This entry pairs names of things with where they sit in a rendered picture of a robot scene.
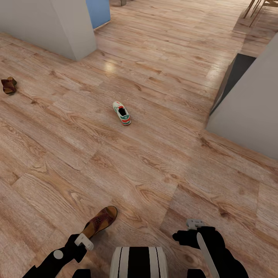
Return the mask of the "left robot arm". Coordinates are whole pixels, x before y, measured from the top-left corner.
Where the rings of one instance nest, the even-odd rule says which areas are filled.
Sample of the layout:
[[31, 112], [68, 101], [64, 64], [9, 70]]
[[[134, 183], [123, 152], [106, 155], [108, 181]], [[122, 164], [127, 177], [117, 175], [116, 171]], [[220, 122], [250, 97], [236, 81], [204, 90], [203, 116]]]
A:
[[34, 265], [22, 278], [56, 278], [63, 266], [75, 259], [80, 263], [93, 243], [83, 234], [71, 235], [64, 247], [52, 251], [38, 268]]

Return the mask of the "gym shoe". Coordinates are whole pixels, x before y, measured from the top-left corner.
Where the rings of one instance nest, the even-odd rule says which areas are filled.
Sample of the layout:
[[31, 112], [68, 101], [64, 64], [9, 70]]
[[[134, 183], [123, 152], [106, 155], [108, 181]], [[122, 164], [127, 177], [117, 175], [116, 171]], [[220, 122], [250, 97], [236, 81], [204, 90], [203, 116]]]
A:
[[123, 125], [130, 125], [130, 117], [126, 110], [126, 108], [120, 102], [113, 102], [113, 108], [115, 112], [118, 114]]

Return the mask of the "robot trunk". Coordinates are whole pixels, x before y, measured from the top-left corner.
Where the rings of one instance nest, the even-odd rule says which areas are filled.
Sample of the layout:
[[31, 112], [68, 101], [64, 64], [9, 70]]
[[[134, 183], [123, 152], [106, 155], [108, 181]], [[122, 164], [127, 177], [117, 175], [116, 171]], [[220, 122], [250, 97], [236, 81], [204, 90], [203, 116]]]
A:
[[109, 278], [169, 278], [162, 247], [116, 247]]

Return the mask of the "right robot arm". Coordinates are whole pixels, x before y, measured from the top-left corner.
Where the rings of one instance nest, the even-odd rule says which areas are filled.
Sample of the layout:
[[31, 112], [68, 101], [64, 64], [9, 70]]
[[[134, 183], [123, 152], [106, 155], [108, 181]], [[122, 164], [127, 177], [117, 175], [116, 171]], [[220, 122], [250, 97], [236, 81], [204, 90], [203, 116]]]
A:
[[205, 226], [200, 219], [186, 221], [187, 231], [172, 235], [180, 245], [200, 249], [213, 278], [249, 278], [244, 266], [234, 259], [215, 227]]

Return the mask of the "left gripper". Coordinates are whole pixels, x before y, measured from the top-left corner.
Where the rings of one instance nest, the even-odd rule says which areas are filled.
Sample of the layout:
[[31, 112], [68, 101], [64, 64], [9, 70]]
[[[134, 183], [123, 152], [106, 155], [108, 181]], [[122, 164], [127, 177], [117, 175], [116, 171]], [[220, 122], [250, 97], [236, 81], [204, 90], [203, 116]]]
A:
[[83, 244], [81, 246], [77, 246], [75, 244], [75, 241], [79, 235], [80, 234], [71, 235], [67, 243], [65, 244], [65, 247], [70, 247], [73, 252], [71, 260], [75, 259], [77, 263], [81, 262], [87, 252], [87, 249], [84, 247]]

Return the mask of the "sandal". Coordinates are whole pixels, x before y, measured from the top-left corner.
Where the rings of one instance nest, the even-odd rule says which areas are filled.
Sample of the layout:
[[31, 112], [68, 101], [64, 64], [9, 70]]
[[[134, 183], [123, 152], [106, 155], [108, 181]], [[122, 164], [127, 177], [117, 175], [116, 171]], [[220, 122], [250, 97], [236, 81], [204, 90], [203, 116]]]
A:
[[99, 231], [109, 227], [115, 221], [117, 213], [116, 207], [105, 207], [85, 225], [82, 233], [91, 240]]
[[17, 84], [17, 81], [13, 77], [8, 77], [6, 80], [1, 80], [3, 85], [3, 91], [7, 94], [14, 94], [16, 93], [17, 89], [14, 85]]

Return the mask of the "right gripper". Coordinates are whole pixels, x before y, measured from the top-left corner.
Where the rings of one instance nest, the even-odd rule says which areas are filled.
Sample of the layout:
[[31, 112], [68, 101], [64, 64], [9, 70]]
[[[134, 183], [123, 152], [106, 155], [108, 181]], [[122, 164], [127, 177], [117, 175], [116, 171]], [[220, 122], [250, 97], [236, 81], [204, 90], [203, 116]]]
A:
[[189, 230], [189, 231], [177, 231], [177, 233], [174, 233], [172, 235], [173, 239], [175, 241], [179, 241], [179, 244], [180, 245], [184, 245], [184, 246], [191, 246], [191, 247], [194, 247], [194, 248], [197, 248], [194, 243], [192, 242], [192, 233], [194, 232], [195, 230]]

